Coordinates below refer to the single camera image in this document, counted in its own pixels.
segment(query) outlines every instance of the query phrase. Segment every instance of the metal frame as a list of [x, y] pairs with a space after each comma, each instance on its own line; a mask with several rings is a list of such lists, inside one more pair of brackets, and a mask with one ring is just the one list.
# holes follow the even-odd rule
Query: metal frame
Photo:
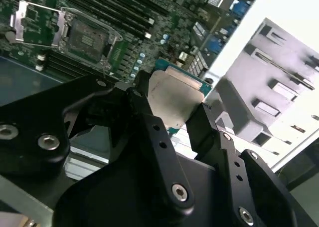
[[[218, 129], [205, 104], [186, 125], [196, 159], [207, 165], [177, 156], [147, 101], [148, 78], [140, 72], [135, 88], [123, 91], [113, 79], [86, 76], [1, 107], [1, 123], [16, 126], [18, 135], [8, 140], [0, 131], [0, 174], [54, 207], [52, 223], [58, 227], [95, 227], [103, 221], [110, 226], [316, 226], [260, 156], [236, 155], [231, 137]], [[72, 184], [61, 172], [68, 140], [94, 125], [111, 130], [110, 164]], [[49, 141], [43, 135], [50, 135]], [[9, 196], [1, 199], [14, 203]], [[280, 205], [283, 214], [269, 215], [261, 208], [265, 204]]]

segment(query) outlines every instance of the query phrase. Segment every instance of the mounting hole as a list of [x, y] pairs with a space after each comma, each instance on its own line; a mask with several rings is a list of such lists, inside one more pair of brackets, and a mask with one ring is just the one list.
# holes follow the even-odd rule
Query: mounting hole
[[243, 178], [240, 175], [236, 175], [236, 177], [239, 181], [243, 181]]
[[4, 136], [8, 136], [12, 134], [12, 131], [10, 129], [2, 129], [0, 130], [0, 134]]
[[13, 125], [0, 125], [0, 140], [12, 140], [18, 136], [19, 131]]
[[167, 148], [167, 145], [164, 142], [160, 142], [159, 146], [162, 147], [163, 149]]
[[158, 125], [153, 125], [153, 128], [154, 128], [155, 130], [157, 130], [157, 131], [160, 130], [160, 127], [159, 127]]

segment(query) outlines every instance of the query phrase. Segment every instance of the gray plastic part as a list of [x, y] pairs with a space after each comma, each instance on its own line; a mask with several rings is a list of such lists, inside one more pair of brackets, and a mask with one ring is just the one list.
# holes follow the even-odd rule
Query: gray plastic part
[[216, 90], [234, 124], [235, 135], [249, 142], [255, 140], [263, 132], [265, 125], [253, 116], [233, 83], [222, 79]]

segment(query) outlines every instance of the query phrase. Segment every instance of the robotic arm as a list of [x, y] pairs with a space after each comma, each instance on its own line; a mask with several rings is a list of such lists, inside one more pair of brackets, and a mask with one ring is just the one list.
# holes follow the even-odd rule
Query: robotic arm
[[54, 192], [69, 139], [110, 129], [110, 164], [56, 196], [53, 227], [315, 227], [267, 164], [200, 104], [187, 121], [195, 160], [177, 155], [149, 106], [149, 74], [134, 88], [85, 76], [0, 108], [0, 174], [41, 196]]

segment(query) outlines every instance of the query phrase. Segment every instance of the metal bracket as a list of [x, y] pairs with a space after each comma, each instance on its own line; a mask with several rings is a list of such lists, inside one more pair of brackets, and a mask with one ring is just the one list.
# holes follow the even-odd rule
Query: metal bracket
[[[24, 38], [23, 38], [24, 26], [22, 25], [22, 20], [26, 17], [27, 8], [29, 5], [41, 7], [43, 9], [51, 10], [51, 11], [55, 11], [55, 12], [59, 13], [58, 22], [57, 22], [59, 29], [54, 34], [53, 42], [51, 45], [41, 45], [41, 44], [24, 42]], [[35, 4], [35, 3], [31, 3], [28, 1], [20, 0], [18, 11], [16, 11], [15, 14], [11, 15], [10, 26], [14, 27], [14, 29], [16, 30], [16, 35], [15, 35], [16, 42], [27, 44], [27, 45], [33, 45], [33, 46], [57, 47], [59, 44], [59, 41], [61, 39], [63, 29], [64, 29], [64, 23], [65, 23], [64, 17], [65, 17], [65, 13], [60, 11], [60, 10], [50, 8], [47, 6], [42, 6], [42, 5]]]
[[10, 140], [0, 137], [0, 173], [43, 178], [59, 172], [70, 149], [65, 123], [71, 133], [81, 108], [113, 89], [112, 83], [101, 86], [98, 81], [96, 76], [84, 76], [2, 106], [0, 124], [12, 125], [18, 133]]
[[233, 222], [239, 226], [259, 226], [245, 163], [236, 155], [231, 137], [218, 130], [209, 106], [202, 103], [187, 121], [192, 150], [196, 160], [213, 166], [227, 188], [227, 202]]
[[316, 226], [258, 154], [245, 150], [240, 158], [245, 161], [258, 216], [266, 226]]

